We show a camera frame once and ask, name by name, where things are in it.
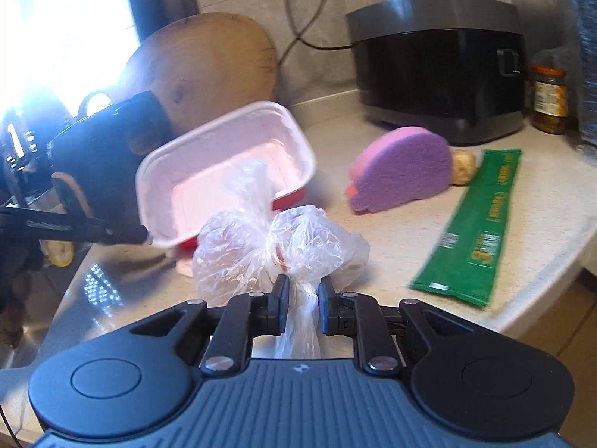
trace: gray appliance lid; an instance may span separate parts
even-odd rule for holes
[[[353,43],[444,28],[522,33],[516,6],[497,0],[386,0],[346,15]]]

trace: red and white container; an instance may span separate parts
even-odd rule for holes
[[[224,183],[247,159],[268,165],[273,210],[301,201],[315,173],[315,155],[293,116],[269,101],[214,119],[147,155],[137,170],[137,201],[153,245],[194,248],[207,219],[236,205]]]

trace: blue gripper pad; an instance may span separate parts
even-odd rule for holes
[[[463,438],[426,417],[396,380],[357,371],[351,359],[256,360],[207,380],[186,408],[138,437],[104,443],[48,432],[37,448],[563,448],[555,433],[512,443]]]

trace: green packet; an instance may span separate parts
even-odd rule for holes
[[[487,306],[520,155],[520,150],[485,150],[465,198],[411,288]]]

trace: wooden floor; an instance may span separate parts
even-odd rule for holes
[[[556,355],[572,372],[574,404],[561,433],[597,448],[597,278],[585,272],[521,340]]]

